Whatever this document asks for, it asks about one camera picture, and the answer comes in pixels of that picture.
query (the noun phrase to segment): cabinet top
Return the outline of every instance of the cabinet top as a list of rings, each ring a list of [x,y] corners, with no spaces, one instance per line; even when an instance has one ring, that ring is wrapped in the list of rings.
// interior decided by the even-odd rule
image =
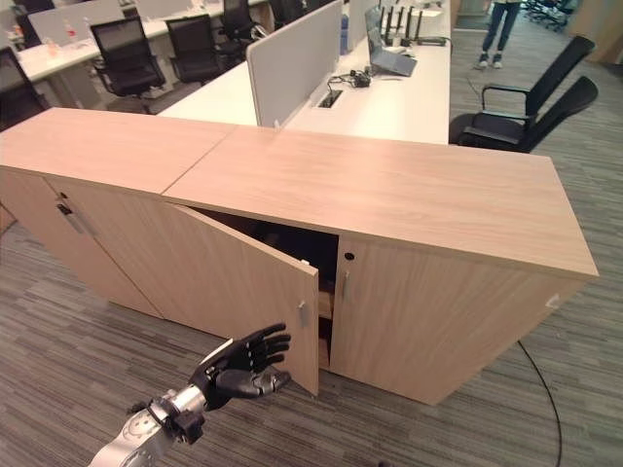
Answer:
[[[164,195],[242,216],[592,277],[549,158],[240,126]]]
[[[335,234],[597,270],[549,158],[51,109],[0,135],[0,166]]]
[[[0,164],[159,194],[235,128],[53,108],[2,133]]]

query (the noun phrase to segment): robotic hand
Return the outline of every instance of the robotic hand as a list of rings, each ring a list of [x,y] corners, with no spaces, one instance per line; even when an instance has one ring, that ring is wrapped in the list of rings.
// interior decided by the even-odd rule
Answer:
[[[191,445],[199,439],[204,411],[214,411],[232,398],[256,399],[277,392],[289,380],[287,372],[269,372],[290,348],[285,324],[275,324],[238,341],[229,340],[197,366],[189,385],[149,404],[137,404],[119,436],[102,448],[90,467],[153,466],[173,441]]]

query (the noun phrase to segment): chair backrest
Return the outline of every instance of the chair backrest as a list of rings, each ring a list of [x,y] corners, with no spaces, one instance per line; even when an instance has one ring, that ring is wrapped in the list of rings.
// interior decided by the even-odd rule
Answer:
[[[236,31],[253,22],[249,13],[248,0],[223,0],[223,28],[230,39],[237,37]]]
[[[0,50],[0,131],[46,110],[10,47]]]
[[[275,18],[275,29],[278,26],[287,24],[288,19],[285,14],[285,0],[269,0],[271,4],[271,10],[273,10],[273,18]]]
[[[151,59],[139,17],[94,24],[91,31],[106,67],[111,70],[131,69]]]
[[[597,98],[599,91],[595,83],[582,76],[560,99],[532,126],[521,139],[517,150],[529,153],[556,126],[572,115],[581,112]]]
[[[214,52],[210,15],[170,19],[166,22],[175,55],[184,57]]]
[[[575,36],[526,96],[526,115],[536,115],[575,65],[594,48],[594,42],[582,36]]]
[[[305,14],[303,9],[303,2],[301,0],[281,0],[283,2],[283,10],[285,11],[285,17],[287,22],[295,21],[301,18]]]

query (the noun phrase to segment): black cable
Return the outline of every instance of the black cable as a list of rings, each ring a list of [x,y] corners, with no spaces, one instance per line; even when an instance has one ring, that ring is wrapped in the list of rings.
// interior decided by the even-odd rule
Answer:
[[[541,382],[543,383],[543,387],[547,391],[547,396],[549,397],[549,402],[552,403],[552,409],[554,409],[554,415],[556,416],[556,426],[558,428],[558,459],[556,460],[556,467],[560,467],[561,461],[563,459],[563,427],[561,425],[561,418],[558,415],[558,409],[556,409],[556,403],[554,402],[554,398],[552,397],[552,393],[549,390],[549,386],[545,382],[545,378],[543,377],[543,375],[541,374],[541,371],[536,366],[536,363],[534,363],[534,360],[532,360],[532,357],[530,357],[530,354],[528,353],[528,351],[526,350],[526,348],[524,347],[522,342],[521,341],[517,341],[517,343],[519,344],[520,347],[522,347],[522,350],[524,350],[524,353],[526,354],[526,356],[530,360],[530,363],[532,363],[532,366],[536,370],[536,374],[540,378]]]
[[[467,75],[465,75],[465,79],[467,80],[467,84],[469,84],[469,86],[471,87],[471,90],[473,90],[474,94],[476,94],[476,98],[478,99],[478,101],[482,105],[483,100],[482,100],[481,95],[478,93],[478,91],[476,90],[476,88],[474,87],[473,83],[471,82],[471,80],[469,79],[469,77]]]

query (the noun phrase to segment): desk divider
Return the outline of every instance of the desk divider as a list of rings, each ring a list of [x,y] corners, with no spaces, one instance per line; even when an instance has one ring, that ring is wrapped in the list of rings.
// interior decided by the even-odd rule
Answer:
[[[258,126],[284,126],[335,70],[341,18],[342,1],[337,0],[249,46]]]
[[[87,29],[85,18],[89,20],[89,24],[101,24],[123,19],[124,12],[118,0],[93,0],[34,13],[28,17],[41,42],[48,37],[62,47],[71,44],[65,29],[66,20],[76,31],[76,40],[83,41],[89,39],[91,33]]]
[[[135,0],[134,3],[143,21],[170,17],[193,8],[192,0]]]
[[[366,37],[365,14],[377,5],[378,0],[350,0],[348,2],[348,51]]]

